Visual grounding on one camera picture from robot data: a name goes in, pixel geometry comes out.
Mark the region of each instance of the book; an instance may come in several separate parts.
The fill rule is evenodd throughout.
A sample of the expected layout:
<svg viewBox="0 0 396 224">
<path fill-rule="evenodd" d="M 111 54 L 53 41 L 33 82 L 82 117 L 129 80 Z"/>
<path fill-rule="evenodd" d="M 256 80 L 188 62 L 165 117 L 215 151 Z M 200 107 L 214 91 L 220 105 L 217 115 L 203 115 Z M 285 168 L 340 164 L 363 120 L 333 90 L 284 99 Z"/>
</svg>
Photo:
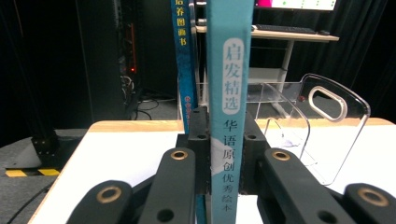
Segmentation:
<svg viewBox="0 0 396 224">
<path fill-rule="evenodd" d="M 190 113 L 198 106 L 197 77 L 197 43 L 192 0 L 171 0 L 172 24 L 174 27 L 177 57 L 177 80 L 179 103 L 184 125 L 184 132 L 189 132 Z"/>
<path fill-rule="evenodd" d="M 254 0 L 206 2 L 211 223 L 235 223 Z"/>
</svg>

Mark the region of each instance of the keyboard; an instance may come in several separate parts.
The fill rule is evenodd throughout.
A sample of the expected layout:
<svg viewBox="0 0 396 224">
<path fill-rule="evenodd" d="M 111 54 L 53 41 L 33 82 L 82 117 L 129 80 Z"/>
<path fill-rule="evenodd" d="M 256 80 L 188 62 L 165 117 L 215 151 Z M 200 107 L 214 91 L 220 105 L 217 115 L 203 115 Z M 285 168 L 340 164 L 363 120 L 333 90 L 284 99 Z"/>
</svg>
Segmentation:
<svg viewBox="0 0 396 224">
<path fill-rule="evenodd" d="M 256 27 L 258 30 L 261 30 L 261 31 L 277 31 L 277 32 L 288 32 L 288 33 L 309 34 L 309 35 L 315 35 L 317 33 L 310 28 L 295 27 L 295 26 L 277 26 L 277 25 L 256 24 Z"/>
</svg>

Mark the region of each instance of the computer screen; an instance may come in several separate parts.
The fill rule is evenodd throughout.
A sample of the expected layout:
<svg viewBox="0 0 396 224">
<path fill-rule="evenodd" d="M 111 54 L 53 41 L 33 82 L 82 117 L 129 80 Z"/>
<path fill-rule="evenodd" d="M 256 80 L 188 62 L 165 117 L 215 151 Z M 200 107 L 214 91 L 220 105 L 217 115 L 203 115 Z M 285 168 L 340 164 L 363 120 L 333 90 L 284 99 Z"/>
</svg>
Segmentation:
<svg viewBox="0 0 396 224">
<path fill-rule="evenodd" d="M 256 7 L 334 10 L 336 0 L 256 0 Z"/>
</svg>

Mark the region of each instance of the transparent acrylic holder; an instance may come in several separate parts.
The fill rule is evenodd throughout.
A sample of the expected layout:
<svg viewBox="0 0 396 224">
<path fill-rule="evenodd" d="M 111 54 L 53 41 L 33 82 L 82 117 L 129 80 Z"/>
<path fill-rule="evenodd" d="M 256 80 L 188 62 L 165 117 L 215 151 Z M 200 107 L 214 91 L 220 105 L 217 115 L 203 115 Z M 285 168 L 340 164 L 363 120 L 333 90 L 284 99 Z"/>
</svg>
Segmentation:
<svg viewBox="0 0 396 224">
<path fill-rule="evenodd" d="M 301 82 L 249 86 L 247 102 L 253 101 L 259 102 L 257 121 L 267 122 L 270 146 L 296 154 L 322 185 L 335 180 L 370 117 L 359 95 L 313 74 Z"/>
</svg>

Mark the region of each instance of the pink light on monitor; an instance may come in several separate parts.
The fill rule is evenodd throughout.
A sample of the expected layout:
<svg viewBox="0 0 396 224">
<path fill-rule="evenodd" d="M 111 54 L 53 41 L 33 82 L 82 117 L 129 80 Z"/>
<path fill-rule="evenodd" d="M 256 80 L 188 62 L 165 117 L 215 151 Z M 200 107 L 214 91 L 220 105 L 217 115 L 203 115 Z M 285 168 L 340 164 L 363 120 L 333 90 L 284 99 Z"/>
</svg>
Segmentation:
<svg viewBox="0 0 396 224">
<path fill-rule="evenodd" d="M 258 7 L 272 7 L 273 0 L 258 0 L 257 6 Z"/>
</svg>

